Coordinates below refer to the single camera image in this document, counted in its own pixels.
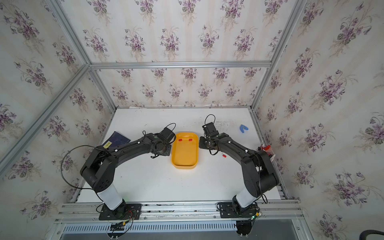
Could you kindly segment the yellow plastic storage box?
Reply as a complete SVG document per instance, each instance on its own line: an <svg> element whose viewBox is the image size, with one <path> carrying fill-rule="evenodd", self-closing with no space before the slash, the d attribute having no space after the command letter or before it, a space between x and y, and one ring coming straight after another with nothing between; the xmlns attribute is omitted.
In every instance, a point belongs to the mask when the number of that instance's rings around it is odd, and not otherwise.
<svg viewBox="0 0 384 240"><path fill-rule="evenodd" d="M191 170L199 161L199 138L195 133L182 132L176 134L173 142L171 162L173 166L181 170Z"/></svg>

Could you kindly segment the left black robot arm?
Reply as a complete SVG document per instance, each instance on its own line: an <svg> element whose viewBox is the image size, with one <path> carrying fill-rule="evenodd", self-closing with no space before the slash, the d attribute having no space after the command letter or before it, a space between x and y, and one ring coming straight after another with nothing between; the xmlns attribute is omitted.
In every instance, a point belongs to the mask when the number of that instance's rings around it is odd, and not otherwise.
<svg viewBox="0 0 384 240"><path fill-rule="evenodd" d="M176 135L168 129L160 133L144 134L130 143L104 148L94 147L80 170L80 175L88 183L104 205L115 211L125 205L124 199L114 186L116 168L123 163L145 154L153 154L152 159L171 154L172 143Z"/></svg>

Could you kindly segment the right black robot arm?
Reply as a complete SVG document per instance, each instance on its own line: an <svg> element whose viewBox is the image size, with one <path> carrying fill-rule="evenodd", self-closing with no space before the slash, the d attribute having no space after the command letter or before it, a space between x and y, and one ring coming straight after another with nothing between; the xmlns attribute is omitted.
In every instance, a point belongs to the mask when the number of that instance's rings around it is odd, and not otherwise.
<svg viewBox="0 0 384 240"><path fill-rule="evenodd" d="M210 153L215 151L214 155L222 152L241 165L245 188L232 201L232 211L239 217L247 211L254 211L254 202L280 183L267 152L251 150L225 133L200 137L199 148Z"/></svg>

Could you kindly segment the blue plastic clip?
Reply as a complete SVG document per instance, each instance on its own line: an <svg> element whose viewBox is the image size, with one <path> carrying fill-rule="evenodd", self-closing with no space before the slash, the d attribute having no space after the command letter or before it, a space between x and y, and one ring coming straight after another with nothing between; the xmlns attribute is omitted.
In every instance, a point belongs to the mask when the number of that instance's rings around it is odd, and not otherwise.
<svg viewBox="0 0 384 240"><path fill-rule="evenodd" d="M248 131L249 130L249 128L247 127L247 126L245 126L245 125L240 125L240 131L242 132L242 133L245 133L245 131Z"/></svg>

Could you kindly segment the dark blue booklet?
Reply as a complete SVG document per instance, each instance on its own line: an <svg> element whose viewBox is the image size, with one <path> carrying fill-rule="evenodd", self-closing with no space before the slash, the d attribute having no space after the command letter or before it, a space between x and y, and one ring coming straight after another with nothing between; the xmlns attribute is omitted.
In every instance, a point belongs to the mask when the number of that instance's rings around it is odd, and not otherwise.
<svg viewBox="0 0 384 240"><path fill-rule="evenodd" d="M130 142L131 142L130 139L114 131L113 134L103 143L103 148L104 149L113 148L120 145L128 144Z"/></svg>

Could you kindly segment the pink pen holder cup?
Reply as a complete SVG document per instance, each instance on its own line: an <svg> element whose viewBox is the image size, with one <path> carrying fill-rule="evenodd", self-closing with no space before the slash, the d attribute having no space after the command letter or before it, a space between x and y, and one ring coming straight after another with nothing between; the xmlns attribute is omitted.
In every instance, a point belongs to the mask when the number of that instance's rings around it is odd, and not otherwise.
<svg viewBox="0 0 384 240"><path fill-rule="evenodd" d="M273 151L273 148L271 145L261 145L258 147L258 151L264 151L268 154L270 161L273 162L275 160L276 154Z"/></svg>

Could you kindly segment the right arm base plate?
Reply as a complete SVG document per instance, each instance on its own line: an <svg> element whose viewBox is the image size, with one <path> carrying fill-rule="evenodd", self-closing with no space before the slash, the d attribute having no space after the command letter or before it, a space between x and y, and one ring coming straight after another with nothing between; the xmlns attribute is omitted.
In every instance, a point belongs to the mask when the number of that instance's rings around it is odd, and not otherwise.
<svg viewBox="0 0 384 240"><path fill-rule="evenodd" d="M261 215L260 208L256 203L252 203L248 207L242 208L235 202L218 202L216 208L217 211L220 212L220 217L222 219L246 218L254 220Z"/></svg>

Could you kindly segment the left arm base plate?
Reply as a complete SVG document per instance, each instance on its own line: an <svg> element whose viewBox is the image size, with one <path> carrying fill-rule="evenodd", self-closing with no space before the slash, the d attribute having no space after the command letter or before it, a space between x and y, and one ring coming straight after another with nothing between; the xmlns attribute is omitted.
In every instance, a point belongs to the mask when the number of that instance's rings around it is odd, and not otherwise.
<svg viewBox="0 0 384 240"><path fill-rule="evenodd" d="M115 210L110 210L105 204L102 205L99 214L100 221L113 221L113 220L138 220L140 218L142 204L127 204L122 203Z"/></svg>

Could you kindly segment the aluminium rail frame front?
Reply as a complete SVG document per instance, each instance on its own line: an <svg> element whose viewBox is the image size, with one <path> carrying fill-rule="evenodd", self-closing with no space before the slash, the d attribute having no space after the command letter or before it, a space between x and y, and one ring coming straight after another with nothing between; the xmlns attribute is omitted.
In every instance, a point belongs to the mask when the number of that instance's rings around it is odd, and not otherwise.
<svg viewBox="0 0 384 240"><path fill-rule="evenodd" d="M235 213L229 201L130 203L128 216L113 220L97 203L63 204L47 238L62 240L68 235L100 234L121 240L136 233L224 232L239 237L259 233L275 234L280 224L298 240L313 236L304 213L295 200L257 201Z"/></svg>

